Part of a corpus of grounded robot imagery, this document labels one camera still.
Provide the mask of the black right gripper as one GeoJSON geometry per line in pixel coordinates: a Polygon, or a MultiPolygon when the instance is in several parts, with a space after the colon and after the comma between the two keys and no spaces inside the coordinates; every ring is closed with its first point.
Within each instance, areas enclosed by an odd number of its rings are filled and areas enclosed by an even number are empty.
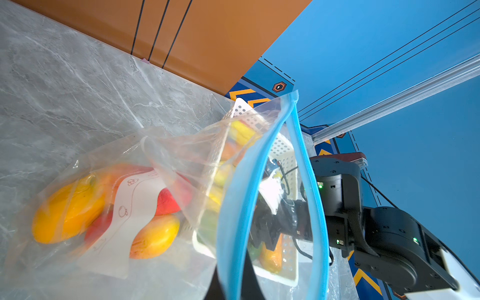
{"type": "MultiPolygon", "coordinates": [[[[325,214],[329,246],[347,257],[362,246],[361,168],[331,155],[310,159],[325,214]]],[[[257,205],[249,241],[274,250],[282,234],[296,240],[313,241],[308,199],[281,196],[280,208],[271,214],[264,199],[257,205]]]]}

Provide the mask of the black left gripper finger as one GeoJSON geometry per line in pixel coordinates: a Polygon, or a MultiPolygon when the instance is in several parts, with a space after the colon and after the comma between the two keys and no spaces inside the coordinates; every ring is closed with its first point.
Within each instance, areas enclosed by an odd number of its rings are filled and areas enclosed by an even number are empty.
{"type": "Polygon", "coordinates": [[[243,270],[238,269],[229,280],[222,282],[216,268],[207,289],[205,300],[265,300],[250,254],[245,252],[243,270]]]}

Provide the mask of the clear zip-top bag blue zipper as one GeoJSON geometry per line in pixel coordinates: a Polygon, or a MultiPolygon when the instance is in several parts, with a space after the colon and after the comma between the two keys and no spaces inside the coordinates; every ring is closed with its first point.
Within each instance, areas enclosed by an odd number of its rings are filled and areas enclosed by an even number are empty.
{"type": "Polygon", "coordinates": [[[282,270],[281,244],[255,248],[250,231],[259,187],[277,135],[294,148],[298,186],[312,204],[313,259],[299,271],[294,297],[328,297],[329,247],[325,213],[303,141],[294,91],[254,107],[264,122],[222,118],[192,135],[162,127],[139,132],[80,156],[30,200],[16,217],[1,271],[1,287],[45,300],[203,299],[217,268],[230,280],[248,251],[252,265],[282,270]],[[31,232],[37,209],[56,191],[97,175],[107,205],[87,230],[41,244],[31,232]],[[130,259],[137,234],[155,217],[175,215],[179,232],[162,255],[130,259]]]}

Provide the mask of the red yellow mango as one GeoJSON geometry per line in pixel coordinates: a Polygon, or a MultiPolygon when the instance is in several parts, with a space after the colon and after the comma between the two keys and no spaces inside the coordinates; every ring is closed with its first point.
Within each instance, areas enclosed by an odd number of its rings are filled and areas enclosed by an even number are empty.
{"type": "Polygon", "coordinates": [[[129,258],[147,260],[162,255],[173,244],[179,229],[180,220],[175,215],[153,217],[132,242],[129,258]]]}

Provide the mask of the orange yellow mango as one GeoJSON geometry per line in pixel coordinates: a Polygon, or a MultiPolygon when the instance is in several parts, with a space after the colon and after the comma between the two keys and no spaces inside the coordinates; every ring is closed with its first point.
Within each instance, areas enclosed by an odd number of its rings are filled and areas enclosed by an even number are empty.
{"type": "Polygon", "coordinates": [[[33,238],[49,245],[80,235],[106,205],[99,177],[89,174],[62,187],[42,203],[32,220],[33,238]]]}

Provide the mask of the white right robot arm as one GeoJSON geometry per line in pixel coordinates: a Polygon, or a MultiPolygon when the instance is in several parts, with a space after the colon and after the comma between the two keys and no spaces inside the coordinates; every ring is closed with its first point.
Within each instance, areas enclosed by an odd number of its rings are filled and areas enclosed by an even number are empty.
{"type": "MultiPolygon", "coordinates": [[[[480,282],[444,242],[407,212],[394,206],[363,204],[362,152],[311,158],[326,218],[327,240],[358,270],[386,283],[409,300],[477,300],[480,282]]],[[[284,170],[276,159],[266,163],[252,220],[251,246],[274,251],[281,236],[295,245],[311,242],[312,204],[306,186],[296,186],[298,167],[284,170]]]]}

